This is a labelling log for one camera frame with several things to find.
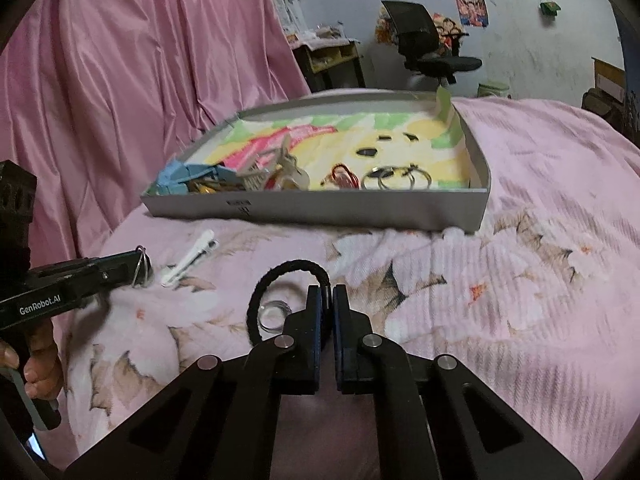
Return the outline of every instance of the triangular cutout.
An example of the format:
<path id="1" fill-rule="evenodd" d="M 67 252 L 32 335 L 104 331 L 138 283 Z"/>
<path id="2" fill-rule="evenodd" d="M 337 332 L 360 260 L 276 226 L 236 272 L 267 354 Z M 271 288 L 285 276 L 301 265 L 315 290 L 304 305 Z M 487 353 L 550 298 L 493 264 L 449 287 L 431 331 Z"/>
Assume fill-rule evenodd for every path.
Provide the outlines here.
<path id="1" fill-rule="evenodd" d="M 497 453 L 522 442 L 522 435 L 474 387 L 465 386 L 463 395 L 482 446 L 487 453 Z"/>
<path id="2" fill-rule="evenodd" d="M 182 414 L 191 397 L 191 391 L 182 388 L 152 415 L 129 433 L 129 441 L 153 453 L 162 453 L 171 442 Z"/>

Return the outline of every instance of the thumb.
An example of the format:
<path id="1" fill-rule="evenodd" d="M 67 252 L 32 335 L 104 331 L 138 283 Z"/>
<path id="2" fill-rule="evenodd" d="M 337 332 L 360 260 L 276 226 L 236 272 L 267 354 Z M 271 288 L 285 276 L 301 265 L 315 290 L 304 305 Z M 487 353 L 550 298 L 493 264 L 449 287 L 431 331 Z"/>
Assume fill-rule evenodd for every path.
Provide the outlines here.
<path id="1" fill-rule="evenodd" d="M 0 339 L 0 367 L 17 368 L 19 364 L 15 350 Z"/>

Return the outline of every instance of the black braided bracelet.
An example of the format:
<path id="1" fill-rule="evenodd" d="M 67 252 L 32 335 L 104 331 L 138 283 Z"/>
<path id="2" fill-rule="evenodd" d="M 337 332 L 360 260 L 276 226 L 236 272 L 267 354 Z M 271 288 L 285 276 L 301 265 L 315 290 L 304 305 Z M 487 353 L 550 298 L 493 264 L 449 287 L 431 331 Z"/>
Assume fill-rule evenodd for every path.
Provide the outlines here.
<path id="1" fill-rule="evenodd" d="M 252 346 L 262 342 L 260 331 L 258 330 L 258 309 L 260 308 L 260 300 L 262 299 L 268 286 L 275 280 L 284 274 L 294 272 L 296 270 L 305 270 L 310 272 L 316 277 L 320 286 L 331 287 L 329 282 L 329 275 L 326 271 L 316 263 L 309 260 L 291 260 L 290 262 L 284 262 L 277 267 L 274 267 L 261 277 L 258 284 L 255 286 L 254 293 L 249 300 L 249 308 L 246 311 L 246 331 L 249 335 L 249 341 Z"/>

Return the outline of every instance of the green hanging object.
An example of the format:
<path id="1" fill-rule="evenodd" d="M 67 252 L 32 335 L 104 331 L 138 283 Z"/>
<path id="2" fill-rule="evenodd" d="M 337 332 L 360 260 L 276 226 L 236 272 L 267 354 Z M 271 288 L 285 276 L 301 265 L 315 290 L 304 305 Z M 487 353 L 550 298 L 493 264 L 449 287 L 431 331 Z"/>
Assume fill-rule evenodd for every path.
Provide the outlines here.
<path id="1" fill-rule="evenodd" d="M 557 16 L 558 10 L 561 9 L 555 2 L 542 2 L 540 4 L 540 10 L 544 16 Z"/>

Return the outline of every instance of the green container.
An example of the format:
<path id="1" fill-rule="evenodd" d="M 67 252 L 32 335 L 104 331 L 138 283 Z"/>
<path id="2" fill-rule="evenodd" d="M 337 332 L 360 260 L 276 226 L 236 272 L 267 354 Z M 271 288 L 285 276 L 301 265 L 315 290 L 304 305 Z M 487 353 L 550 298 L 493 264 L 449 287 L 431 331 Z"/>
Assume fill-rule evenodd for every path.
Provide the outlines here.
<path id="1" fill-rule="evenodd" d="M 511 99 L 510 86 L 500 81 L 485 81 L 478 85 L 478 97 L 507 97 Z"/>

